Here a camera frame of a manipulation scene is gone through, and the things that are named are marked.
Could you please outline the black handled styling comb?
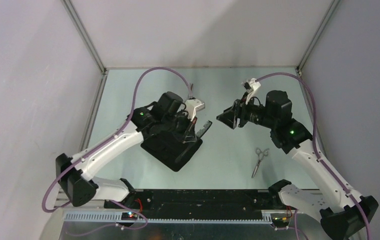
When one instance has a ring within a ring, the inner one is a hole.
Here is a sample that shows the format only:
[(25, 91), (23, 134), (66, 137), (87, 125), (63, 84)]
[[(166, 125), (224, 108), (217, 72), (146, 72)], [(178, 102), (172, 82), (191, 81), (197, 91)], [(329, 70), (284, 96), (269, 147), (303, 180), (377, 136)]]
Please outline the black handled styling comb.
[(207, 121), (203, 127), (196, 133), (196, 136), (198, 139), (202, 138), (204, 136), (204, 134), (210, 129), (210, 127), (212, 126), (212, 121)]

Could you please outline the black zippered tool case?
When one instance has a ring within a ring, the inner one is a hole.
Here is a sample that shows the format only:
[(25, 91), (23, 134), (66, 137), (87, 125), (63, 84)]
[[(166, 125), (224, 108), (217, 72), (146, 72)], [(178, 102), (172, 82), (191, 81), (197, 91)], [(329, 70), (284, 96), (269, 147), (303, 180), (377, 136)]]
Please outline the black zippered tool case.
[(171, 132), (163, 131), (148, 137), (140, 146), (169, 169), (178, 172), (202, 144), (202, 139), (197, 139), (196, 142), (182, 143)]

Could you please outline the silver scissors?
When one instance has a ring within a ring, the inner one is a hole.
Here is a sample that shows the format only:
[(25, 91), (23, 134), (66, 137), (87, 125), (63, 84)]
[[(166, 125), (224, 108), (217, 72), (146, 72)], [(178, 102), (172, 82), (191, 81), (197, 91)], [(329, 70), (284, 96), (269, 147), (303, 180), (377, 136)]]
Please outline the silver scissors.
[(255, 149), (255, 153), (257, 155), (257, 162), (251, 175), (252, 179), (256, 176), (262, 160), (269, 155), (269, 149), (266, 148), (265, 150), (261, 150), (260, 148), (257, 147)]

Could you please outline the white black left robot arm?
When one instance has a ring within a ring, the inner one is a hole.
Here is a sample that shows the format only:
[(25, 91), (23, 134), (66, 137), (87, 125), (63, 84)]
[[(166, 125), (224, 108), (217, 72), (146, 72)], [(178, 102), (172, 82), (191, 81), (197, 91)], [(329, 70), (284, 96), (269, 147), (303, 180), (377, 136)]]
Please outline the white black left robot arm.
[(194, 97), (184, 101), (165, 92), (158, 101), (133, 107), (124, 124), (92, 148), (71, 157), (56, 158), (56, 181), (74, 207), (93, 199), (116, 201), (123, 208), (135, 204), (136, 195), (126, 179), (96, 177), (107, 163), (127, 149), (140, 145), (174, 172), (179, 171), (203, 143), (195, 132), (196, 114), (205, 103)]

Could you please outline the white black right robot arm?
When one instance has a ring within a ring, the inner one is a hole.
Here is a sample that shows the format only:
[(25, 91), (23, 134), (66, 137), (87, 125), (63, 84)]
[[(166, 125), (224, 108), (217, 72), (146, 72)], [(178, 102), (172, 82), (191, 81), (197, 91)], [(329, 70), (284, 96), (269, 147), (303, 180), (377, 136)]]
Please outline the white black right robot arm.
[(356, 191), (317, 149), (309, 130), (292, 116), (292, 102), (284, 91), (272, 90), (265, 104), (245, 93), (241, 99), (217, 116), (234, 129), (251, 122), (270, 129), (274, 145), (301, 165), (321, 191), (314, 195), (298, 189), (288, 180), (269, 187), (269, 204), (275, 209), (290, 206), (317, 220), (333, 240), (346, 240), (367, 228), (378, 202)]

